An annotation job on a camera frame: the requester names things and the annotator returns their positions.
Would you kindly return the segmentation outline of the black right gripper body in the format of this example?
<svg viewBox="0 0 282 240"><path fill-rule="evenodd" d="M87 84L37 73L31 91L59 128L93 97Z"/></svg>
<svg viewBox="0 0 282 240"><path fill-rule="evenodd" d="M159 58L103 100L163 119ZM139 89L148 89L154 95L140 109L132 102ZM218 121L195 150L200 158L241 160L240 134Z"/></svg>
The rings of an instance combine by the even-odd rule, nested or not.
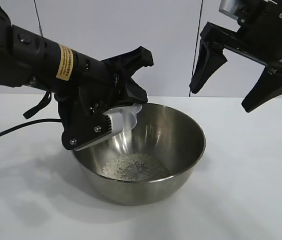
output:
<svg viewBox="0 0 282 240"><path fill-rule="evenodd" d="M282 0L223 0L219 11L235 20L239 29L208 22L201 40L282 71Z"/></svg>

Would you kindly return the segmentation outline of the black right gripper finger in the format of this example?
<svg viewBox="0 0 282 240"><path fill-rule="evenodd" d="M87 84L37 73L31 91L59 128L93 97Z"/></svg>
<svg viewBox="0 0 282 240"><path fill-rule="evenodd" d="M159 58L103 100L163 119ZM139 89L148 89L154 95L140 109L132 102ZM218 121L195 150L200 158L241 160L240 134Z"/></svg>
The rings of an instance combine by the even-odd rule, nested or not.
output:
<svg viewBox="0 0 282 240"><path fill-rule="evenodd" d="M260 78L242 101L247 113L282 95L282 71L265 67Z"/></svg>
<svg viewBox="0 0 282 240"><path fill-rule="evenodd" d="M190 82L191 93L197 94L207 80L227 62L223 51L221 44L200 40L197 65Z"/></svg>

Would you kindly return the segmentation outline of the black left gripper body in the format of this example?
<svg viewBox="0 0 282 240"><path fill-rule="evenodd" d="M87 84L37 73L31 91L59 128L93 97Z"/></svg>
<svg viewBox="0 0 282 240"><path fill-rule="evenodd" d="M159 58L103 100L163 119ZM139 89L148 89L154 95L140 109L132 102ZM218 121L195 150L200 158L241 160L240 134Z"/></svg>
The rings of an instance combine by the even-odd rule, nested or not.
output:
<svg viewBox="0 0 282 240"><path fill-rule="evenodd" d="M78 54L68 88L57 94L63 147L78 151L135 127L144 104L124 103L124 77L151 66L152 53L142 46L104 60Z"/></svg>

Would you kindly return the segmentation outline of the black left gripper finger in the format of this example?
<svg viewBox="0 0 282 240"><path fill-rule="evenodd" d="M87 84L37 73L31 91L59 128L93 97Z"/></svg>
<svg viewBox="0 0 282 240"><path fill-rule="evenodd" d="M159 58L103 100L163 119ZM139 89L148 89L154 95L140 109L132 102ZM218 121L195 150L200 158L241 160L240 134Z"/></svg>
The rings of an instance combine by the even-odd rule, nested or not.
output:
<svg viewBox="0 0 282 240"><path fill-rule="evenodd" d="M145 104L148 102L146 91L141 88L131 77L124 77L124 103L127 105L132 104Z"/></svg>

